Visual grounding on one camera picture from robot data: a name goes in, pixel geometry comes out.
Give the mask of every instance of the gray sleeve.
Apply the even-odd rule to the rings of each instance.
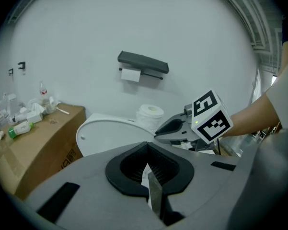
[[[282,127],[288,129],[288,65],[267,90],[266,95],[272,103]]]

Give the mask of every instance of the cardboard box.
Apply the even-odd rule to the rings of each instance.
[[[78,128],[85,121],[84,107],[59,104],[28,133],[0,141],[0,183],[4,190],[24,200],[40,183],[75,160],[82,158],[76,143]]]

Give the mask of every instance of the green bottle cap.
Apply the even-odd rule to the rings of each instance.
[[[12,138],[12,139],[14,139],[17,135],[16,135],[16,133],[15,133],[15,131],[14,131],[14,128],[13,127],[10,127],[9,128],[9,136]]]

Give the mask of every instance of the toilet lid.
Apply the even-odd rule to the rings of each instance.
[[[76,135],[83,156],[107,151],[124,145],[153,141],[155,134],[135,122],[101,115],[89,118]]]

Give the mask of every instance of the white cube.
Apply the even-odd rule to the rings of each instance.
[[[233,127],[232,120],[219,96],[210,89],[192,102],[192,130],[207,144]]]

